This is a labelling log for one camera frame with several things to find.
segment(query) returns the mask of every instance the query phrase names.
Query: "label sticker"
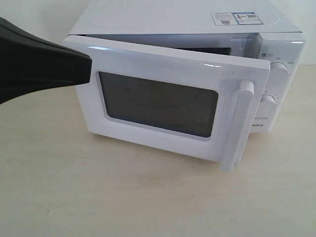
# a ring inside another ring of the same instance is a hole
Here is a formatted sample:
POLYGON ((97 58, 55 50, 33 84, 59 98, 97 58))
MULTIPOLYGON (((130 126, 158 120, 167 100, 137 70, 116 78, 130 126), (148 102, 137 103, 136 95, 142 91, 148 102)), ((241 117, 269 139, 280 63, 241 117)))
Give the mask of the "label sticker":
POLYGON ((233 12, 233 15, 239 25, 263 25, 254 12, 233 12))
POLYGON ((238 25, 236 19, 231 12, 211 13, 216 26, 233 26, 238 25))

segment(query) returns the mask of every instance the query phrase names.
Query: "white door handle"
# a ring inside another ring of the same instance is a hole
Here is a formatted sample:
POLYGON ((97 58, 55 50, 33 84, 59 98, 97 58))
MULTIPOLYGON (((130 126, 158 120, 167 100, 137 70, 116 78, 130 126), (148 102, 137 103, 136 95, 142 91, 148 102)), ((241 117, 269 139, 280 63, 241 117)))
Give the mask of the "white door handle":
POLYGON ((235 110, 232 128, 227 141, 222 159, 222 170, 231 171, 236 159, 236 153, 240 144, 243 130, 248 118, 249 110, 254 97, 254 85, 252 81, 243 80, 239 87, 239 98, 235 110))

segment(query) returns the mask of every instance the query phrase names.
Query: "white microwave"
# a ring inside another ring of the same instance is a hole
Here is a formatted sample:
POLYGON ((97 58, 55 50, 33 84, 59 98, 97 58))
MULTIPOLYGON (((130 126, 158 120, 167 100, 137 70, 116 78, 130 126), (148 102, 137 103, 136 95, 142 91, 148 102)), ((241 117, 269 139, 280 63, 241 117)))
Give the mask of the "white microwave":
POLYGON ((64 45, 92 58, 90 132, 230 171, 271 130, 305 38, 267 0, 94 0, 64 45))

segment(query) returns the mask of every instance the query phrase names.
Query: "table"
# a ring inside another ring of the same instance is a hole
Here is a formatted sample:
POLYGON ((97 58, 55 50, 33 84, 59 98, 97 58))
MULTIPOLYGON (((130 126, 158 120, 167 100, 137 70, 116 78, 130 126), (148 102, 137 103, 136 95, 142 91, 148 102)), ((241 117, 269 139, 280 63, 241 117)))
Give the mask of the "table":
POLYGON ((316 66, 240 166, 91 134, 73 87, 0 105, 1 237, 316 235, 316 66))

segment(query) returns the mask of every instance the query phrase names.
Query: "dark glass window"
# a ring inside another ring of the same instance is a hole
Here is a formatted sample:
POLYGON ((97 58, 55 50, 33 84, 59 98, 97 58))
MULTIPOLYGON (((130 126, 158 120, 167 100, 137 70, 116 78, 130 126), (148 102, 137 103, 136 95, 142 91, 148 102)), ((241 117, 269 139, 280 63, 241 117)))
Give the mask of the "dark glass window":
POLYGON ((218 93, 213 90, 99 72, 110 117, 210 137, 218 93))

